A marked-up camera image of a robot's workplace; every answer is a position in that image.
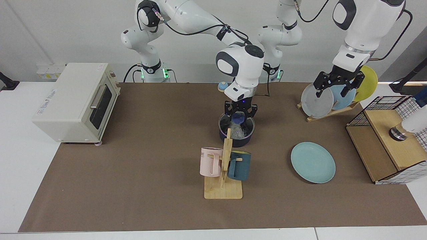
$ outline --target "gray plate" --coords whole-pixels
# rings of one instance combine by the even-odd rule
[[[308,85],[301,95],[302,110],[309,117],[322,118],[326,116],[333,106],[332,91],[327,88],[320,97],[316,96],[316,89],[313,83]]]

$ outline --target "light blue plate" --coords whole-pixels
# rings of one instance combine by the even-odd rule
[[[335,161],[322,146],[304,142],[292,149],[291,162],[295,171],[305,180],[326,183],[335,175]]]
[[[356,96],[356,89],[351,89],[348,91],[347,95],[345,97],[341,96],[341,91],[344,88],[344,85],[334,85],[330,87],[330,90],[333,94],[333,100],[334,102],[338,101],[333,107],[332,110],[341,110],[343,108],[348,107],[354,100],[354,97]]]

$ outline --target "power outlet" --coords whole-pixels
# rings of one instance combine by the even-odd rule
[[[57,80],[65,69],[65,64],[37,65],[37,76],[40,80]]]

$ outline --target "toaster oven handle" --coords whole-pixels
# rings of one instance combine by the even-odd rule
[[[107,85],[103,85],[99,87],[98,92],[95,95],[95,98],[91,104],[91,109],[98,109],[106,89],[107,89]]]

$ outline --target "wooden crate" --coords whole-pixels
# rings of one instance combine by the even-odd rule
[[[371,180],[376,184],[405,184],[427,175],[425,138],[418,135],[399,142],[389,135],[390,128],[402,121],[401,115],[406,117],[419,107],[412,105],[410,97],[400,97],[397,102],[386,99],[386,103],[381,103],[382,98],[387,97],[374,100],[347,125]]]

